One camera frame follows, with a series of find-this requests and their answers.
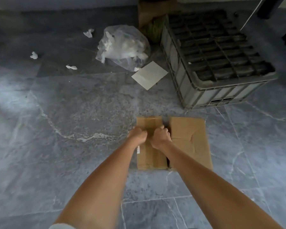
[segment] person's right hand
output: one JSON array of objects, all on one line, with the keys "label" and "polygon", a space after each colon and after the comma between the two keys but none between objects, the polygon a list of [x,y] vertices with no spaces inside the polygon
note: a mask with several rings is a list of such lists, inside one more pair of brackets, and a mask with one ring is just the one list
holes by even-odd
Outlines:
[{"label": "person's right hand", "polygon": [[155,130],[153,138],[150,142],[155,149],[160,149],[161,144],[172,142],[172,139],[170,138],[168,129],[164,128],[164,125],[162,125]]}]

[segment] white cable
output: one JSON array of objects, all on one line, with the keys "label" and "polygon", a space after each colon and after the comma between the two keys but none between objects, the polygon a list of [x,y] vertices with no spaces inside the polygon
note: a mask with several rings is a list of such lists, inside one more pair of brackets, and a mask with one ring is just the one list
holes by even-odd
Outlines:
[{"label": "white cable", "polygon": [[250,20],[250,18],[252,17],[252,15],[255,13],[255,11],[257,10],[257,8],[259,7],[259,5],[262,3],[263,0],[260,0],[259,4],[257,5],[257,7],[255,8],[255,10],[252,12],[252,14],[250,15],[250,17],[247,19],[247,21],[245,22],[245,24],[242,26],[242,28],[240,30],[242,30],[244,28],[244,26],[247,24],[247,22]]}]

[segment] person's left arm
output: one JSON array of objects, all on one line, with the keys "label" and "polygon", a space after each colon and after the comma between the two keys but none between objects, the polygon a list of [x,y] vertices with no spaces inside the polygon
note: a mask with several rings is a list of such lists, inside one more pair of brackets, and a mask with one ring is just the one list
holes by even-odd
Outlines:
[{"label": "person's left arm", "polygon": [[54,224],[114,229],[133,151],[146,137],[146,131],[134,127],[126,141],[87,177]]}]

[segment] person's left hand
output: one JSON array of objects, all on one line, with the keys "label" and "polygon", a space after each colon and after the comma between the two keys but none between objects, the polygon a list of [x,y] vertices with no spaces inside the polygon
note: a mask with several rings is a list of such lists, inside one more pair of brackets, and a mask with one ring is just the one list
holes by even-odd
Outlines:
[{"label": "person's left hand", "polygon": [[134,146],[139,146],[146,141],[147,131],[142,131],[139,127],[134,126],[127,135],[129,140]]}]

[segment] green object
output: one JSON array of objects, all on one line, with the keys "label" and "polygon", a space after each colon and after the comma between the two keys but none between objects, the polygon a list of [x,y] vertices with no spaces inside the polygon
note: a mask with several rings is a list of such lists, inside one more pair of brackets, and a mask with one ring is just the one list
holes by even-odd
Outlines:
[{"label": "green object", "polygon": [[161,41],[164,20],[165,16],[154,18],[151,22],[143,26],[140,31],[149,41],[159,43]]}]

